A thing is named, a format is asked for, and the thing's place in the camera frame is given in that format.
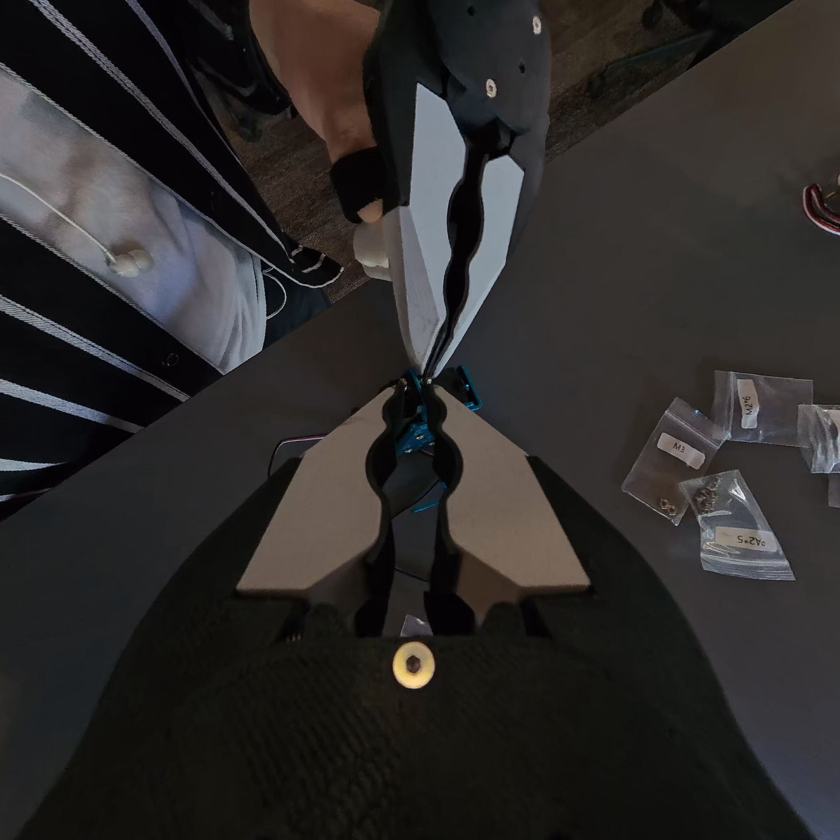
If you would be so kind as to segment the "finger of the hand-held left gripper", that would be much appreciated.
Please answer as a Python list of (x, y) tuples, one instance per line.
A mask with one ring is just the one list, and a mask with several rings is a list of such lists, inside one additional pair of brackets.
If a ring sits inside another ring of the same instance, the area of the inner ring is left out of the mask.
[(429, 377), (441, 375), (507, 263), (523, 176), (523, 169), (507, 154), (484, 166), (479, 185), (479, 237), (465, 264), (465, 295)]
[(466, 142), (447, 102), (418, 82), (407, 203), (392, 212), (392, 286), (415, 373), (442, 373), (464, 330), (470, 230), (452, 211), (466, 169)]

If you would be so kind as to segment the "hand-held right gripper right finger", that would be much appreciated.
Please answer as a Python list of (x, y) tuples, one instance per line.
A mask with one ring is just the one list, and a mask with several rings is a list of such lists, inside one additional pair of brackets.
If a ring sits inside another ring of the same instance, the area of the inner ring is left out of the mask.
[(441, 385), (427, 388), (438, 503), (427, 619), (469, 635), (498, 604), (587, 592), (592, 583), (528, 455)]

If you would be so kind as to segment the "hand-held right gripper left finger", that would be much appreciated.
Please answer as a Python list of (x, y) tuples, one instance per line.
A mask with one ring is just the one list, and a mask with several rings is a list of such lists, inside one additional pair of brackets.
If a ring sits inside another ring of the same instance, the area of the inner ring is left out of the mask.
[(328, 605), (357, 635), (382, 635), (395, 572), (384, 488), (402, 424), (403, 389), (393, 385), (299, 459), (238, 595)]

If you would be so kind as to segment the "blue servo bracket assembly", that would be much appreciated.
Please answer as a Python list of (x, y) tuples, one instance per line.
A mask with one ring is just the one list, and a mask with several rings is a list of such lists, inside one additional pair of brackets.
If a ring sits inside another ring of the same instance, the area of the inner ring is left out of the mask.
[(424, 492), (397, 491), (401, 507), (392, 507), (392, 517), (422, 510), (422, 502), (438, 488), (437, 519), (441, 526), (454, 519), (452, 503), (458, 490), (466, 488), (469, 465), (469, 430), (478, 420), (482, 400), (468, 369), (459, 364), (440, 375), (422, 377), (407, 371), (395, 384), (397, 407), (394, 428), (385, 452), (388, 465), (397, 471), (405, 459), (417, 456), (434, 475)]

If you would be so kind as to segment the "person's left hand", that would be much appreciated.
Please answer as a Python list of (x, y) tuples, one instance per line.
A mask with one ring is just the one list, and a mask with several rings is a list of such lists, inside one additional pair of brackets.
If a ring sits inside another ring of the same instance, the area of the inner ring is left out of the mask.
[(331, 163), (374, 147), (363, 59), (378, 11), (355, 1), (251, 1), (248, 11), (269, 68)]

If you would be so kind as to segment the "clear bag with two nuts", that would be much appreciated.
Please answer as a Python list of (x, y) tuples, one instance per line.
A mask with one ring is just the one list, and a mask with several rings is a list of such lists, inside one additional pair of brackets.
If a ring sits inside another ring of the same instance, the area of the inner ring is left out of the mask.
[(679, 525), (687, 508), (680, 485), (703, 477), (727, 433), (687, 402), (675, 398), (622, 484), (622, 491)]

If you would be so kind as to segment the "black chair base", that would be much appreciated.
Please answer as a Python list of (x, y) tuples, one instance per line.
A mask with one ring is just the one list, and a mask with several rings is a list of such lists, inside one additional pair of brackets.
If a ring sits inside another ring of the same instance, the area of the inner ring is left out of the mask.
[(695, 66), (786, 4), (786, 1), (652, 1), (640, 19), (643, 29), (655, 29), (665, 13), (671, 13), (688, 29), (688, 34), (609, 62), (587, 81), (586, 93), (590, 99), (597, 99), (621, 75), (647, 65), (662, 65), (692, 56), (691, 65)]

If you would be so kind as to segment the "clear bag of small screws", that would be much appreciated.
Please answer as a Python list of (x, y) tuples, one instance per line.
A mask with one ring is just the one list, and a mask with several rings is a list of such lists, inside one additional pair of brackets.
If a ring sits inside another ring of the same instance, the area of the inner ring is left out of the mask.
[(700, 531), (706, 572), (756, 581), (794, 581), (781, 544), (738, 469), (679, 483)]

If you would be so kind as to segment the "person's white shirt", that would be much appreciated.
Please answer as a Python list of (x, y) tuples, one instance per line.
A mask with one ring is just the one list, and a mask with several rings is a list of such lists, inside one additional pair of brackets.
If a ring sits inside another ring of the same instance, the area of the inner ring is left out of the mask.
[(260, 264), (6, 69), (1, 208), (225, 374), (262, 351)]

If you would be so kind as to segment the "person in striped shirt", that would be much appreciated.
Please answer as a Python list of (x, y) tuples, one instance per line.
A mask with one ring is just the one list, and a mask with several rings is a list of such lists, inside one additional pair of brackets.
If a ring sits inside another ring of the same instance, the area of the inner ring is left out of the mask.
[[(2, 2), (2, 69), (124, 154), (287, 291), (263, 349), (330, 306), (339, 263), (283, 232), (214, 112), (291, 101), (246, 2)], [(223, 375), (103, 280), (2, 215), (2, 518)]]

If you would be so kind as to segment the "white wired earphones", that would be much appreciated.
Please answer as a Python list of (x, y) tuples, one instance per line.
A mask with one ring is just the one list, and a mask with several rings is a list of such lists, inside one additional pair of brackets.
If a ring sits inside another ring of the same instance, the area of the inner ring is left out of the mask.
[(288, 309), (257, 258), (145, 175), (95, 167), (36, 187), (2, 168), (2, 209), (205, 356), (248, 354)]

